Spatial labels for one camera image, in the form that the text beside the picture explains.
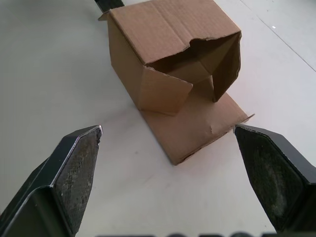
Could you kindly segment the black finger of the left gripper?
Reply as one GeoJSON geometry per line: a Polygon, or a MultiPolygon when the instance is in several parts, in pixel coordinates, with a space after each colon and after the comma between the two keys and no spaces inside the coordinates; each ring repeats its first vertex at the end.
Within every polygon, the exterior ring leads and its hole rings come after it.
{"type": "Polygon", "coordinates": [[[124,6],[122,0],[95,0],[95,3],[98,5],[102,13],[107,13],[111,9],[124,6]]]}

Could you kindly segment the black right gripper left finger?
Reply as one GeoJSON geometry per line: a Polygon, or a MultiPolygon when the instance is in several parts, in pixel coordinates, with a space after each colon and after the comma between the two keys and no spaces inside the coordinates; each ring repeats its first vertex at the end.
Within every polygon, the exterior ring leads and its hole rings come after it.
{"type": "Polygon", "coordinates": [[[102,126],[64,136],[0,215],[2,237],[74,237],[93,186],[102,126]]]}

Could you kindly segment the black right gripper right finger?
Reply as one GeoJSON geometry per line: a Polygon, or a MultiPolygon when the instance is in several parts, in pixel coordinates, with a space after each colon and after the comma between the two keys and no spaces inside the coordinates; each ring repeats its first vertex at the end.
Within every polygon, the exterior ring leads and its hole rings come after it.
{"type": "Polygon", "coordinates": [[[315,166],[278,133],[238,124],[234,134],[251,187],[274,229],[315,232],[315,166]]]}

